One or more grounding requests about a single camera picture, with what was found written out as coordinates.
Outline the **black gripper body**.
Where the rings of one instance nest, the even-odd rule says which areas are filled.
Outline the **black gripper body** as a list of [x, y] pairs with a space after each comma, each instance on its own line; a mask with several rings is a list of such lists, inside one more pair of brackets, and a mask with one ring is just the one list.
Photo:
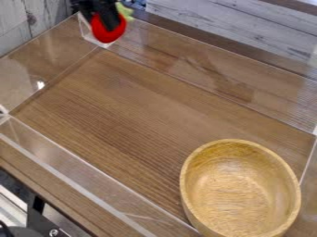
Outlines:
[[113, 6], [117, 0], [70, 0], [73, 10], [78, 10], [81, 6], [97, 9], [101, 6]]

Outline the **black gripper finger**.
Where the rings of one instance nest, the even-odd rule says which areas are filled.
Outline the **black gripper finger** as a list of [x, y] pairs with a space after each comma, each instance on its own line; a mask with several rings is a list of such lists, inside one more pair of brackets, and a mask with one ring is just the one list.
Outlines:
[[102, 6], [99, 9], [99, 15], [107, 30], [114, 31], [121, 24], [117, 6]]
[[79, 12], [81, 12], [85, 20], [91, 22], [93, 21], [93, 10], [90, 8], [81, 8]]

